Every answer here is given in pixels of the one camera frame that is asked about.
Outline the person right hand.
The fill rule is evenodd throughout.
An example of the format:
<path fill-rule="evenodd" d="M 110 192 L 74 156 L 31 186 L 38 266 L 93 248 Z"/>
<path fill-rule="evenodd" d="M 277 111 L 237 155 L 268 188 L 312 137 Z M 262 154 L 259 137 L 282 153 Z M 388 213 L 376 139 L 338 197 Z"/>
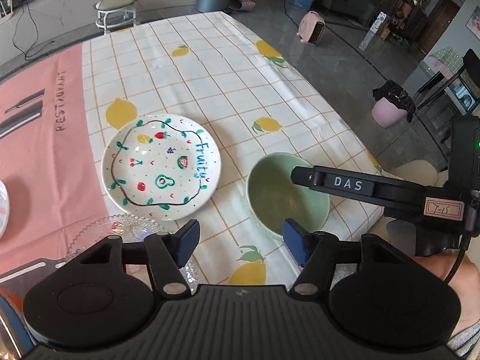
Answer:
<path fill-rule="evenodd" d="M 413 259 L 443 280 L 456 261 L 456 256 L 437 254 Z M 456 292 L 461 304 L 460 319 L 452 333 L 455 336 L 479 321 L 479 270 L 477 266 L 468 257 L 464 257 L 449 285 Z"/>

